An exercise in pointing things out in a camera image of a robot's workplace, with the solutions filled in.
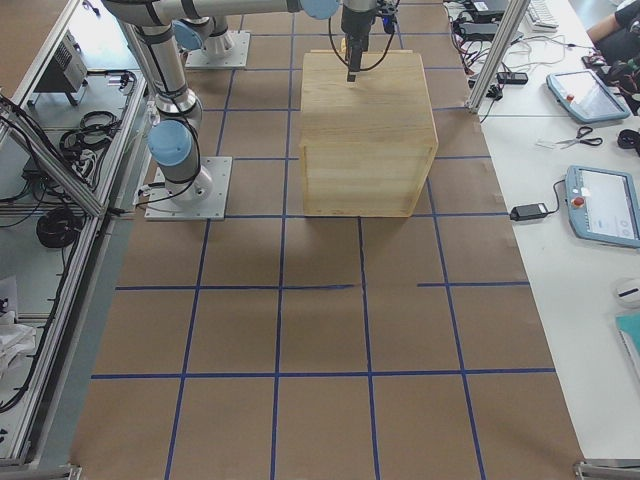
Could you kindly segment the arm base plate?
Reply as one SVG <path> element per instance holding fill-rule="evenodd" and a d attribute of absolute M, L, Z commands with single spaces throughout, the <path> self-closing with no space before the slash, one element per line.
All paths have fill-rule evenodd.
<path fill-rule="evenodd" d="M 192 184 L 166 183 L 156 168 L 154 181 L 163 186 L 150 192 L 144 217 L 148 221 L 195 221 L 225 219 L 232 172 L 231 157 L 202 157 L 201 170 Z"/>
<path fill-rule="evenodd" d="M 227 30 L 210 36 L 199 50 L 191 51 L 185 67 L 191 70 L 245 69 L 251 34 L 246 30 Z"/>

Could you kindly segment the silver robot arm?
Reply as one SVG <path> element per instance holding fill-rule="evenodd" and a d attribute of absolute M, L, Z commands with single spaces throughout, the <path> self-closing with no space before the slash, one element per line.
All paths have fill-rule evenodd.
<path fill-rule="evenodd" d="M 182 18 L 172 22 L 174 36 L 182 50 L 201 51 L 211 58 L 230 54 L 234 46 L 225 17 Z"/>
<path fill-rule="evenodd" d="M 185 115 L 197 100 L 179 59 L 174 26 L 178 21 L 201 22 L 215 28 L 229 15 L 278 12 L 305 12 L 316 20 L 328 21 L 341 10 L 346 42 L 343 63 L 347 80 L 354 82 L 366 70 L 361 65 L 362 57 L 368 50 L 375 20 L 381 18 L 385 31 L 393 36 L 397 11 L 393 1 L 106 1 L 104 5 L 134 30 L 140 43 L 134 57 L 150 69 L 145 78 L 156 87 L 157 108 L 166 115 Z"/>

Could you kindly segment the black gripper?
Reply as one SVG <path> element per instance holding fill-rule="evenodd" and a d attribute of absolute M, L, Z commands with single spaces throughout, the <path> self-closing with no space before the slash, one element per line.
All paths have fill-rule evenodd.
<path fill-rule="evenodd" d="M 347 81 L 354 82 L 361 71 L 363 53 L 368 50 L 368 35 L 377 18 L 382 19 L 383 30 L 392 34 L 396 30 L 398 1 L 344 0 L 342 2 L 341 30 L 346 34 Z"/>

